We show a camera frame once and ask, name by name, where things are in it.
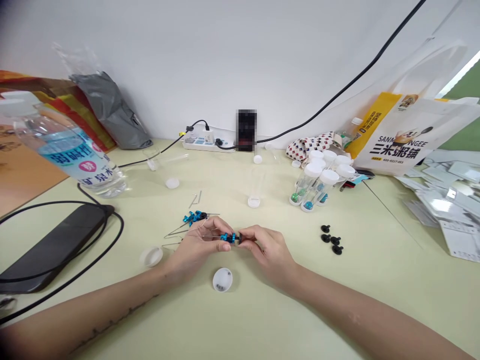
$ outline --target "plastic water bottle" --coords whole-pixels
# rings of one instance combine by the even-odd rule
[[[1,100],[0,114],[17,118],[13,127],[22,143],[99,197],[112,198],[127,188],[125,178],[114,172],[108,161],[83,138],[66,126],[40,115],[26,101]]]
[[[32,105],[35,109],[38,110],[40,115],[43,115],[63,126],[66,128],[72,130],[75,134],[80,136],[85,142],[93,149],[94,152],[101,158],[104,158],[108,162],[108,166],[110,169],[112,169],[114,172],[118,174],[118,176],[123,177],[124,174],[120,170],[120,168],[112,161],[110,158],[105,154],[102,149],[92,140],[90,136],[87,135],[87,133],[80,128],[71,118],[66,116],[65,114],[62,114],[61,112],[58,112],[56,110],[53,110],[47,106],[44,105],[43,102],[39,100],[38,97],[35,96],[30,91],[8,91],[8,92],[2,92],[0,94],[2,97],[5,99],[20,99],[20,100],[25,100],[28,104]]]

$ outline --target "fingers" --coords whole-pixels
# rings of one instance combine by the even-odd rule
[[[258,246],[255,242],[253,242],[251,240],[245,240],[245,241],[242,241],[242,243],[240,245],[238,245],[238,247],[242,248],[242,249],[247,249],[248,251],[251,252],[253,257],[260,264],[262,264],[262,265],[265,264],[265,261],[266,261],[265,254],[262,251],[262,249],[260,249],[260,246]]]

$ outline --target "blue component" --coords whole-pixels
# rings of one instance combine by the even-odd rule
[[[314,207],[314,203],[311,202],[311,201],[307,201],[307,202],[305,203],[305,205],[303,205],[303,207],[304,207],[305,209],[312,210],[312,208]]]

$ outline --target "bottle label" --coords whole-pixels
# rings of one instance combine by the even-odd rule
[[[113,175],[108,162],[85,142],[70,150],[41,156],[87,186],[104,183]]]

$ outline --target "smartphone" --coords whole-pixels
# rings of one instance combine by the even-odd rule
[[[114,207],[106,205],[108,218]],[[0,294],[28,294],[39,292],[62,271],[61,266],[45,275],[18,282],[2,282],[1,279],[25,278],[54,268],[75,256],[85,243],[103,225],[104,211],[90,205],[79,206],[50,231],[25,255],[0,274]]]

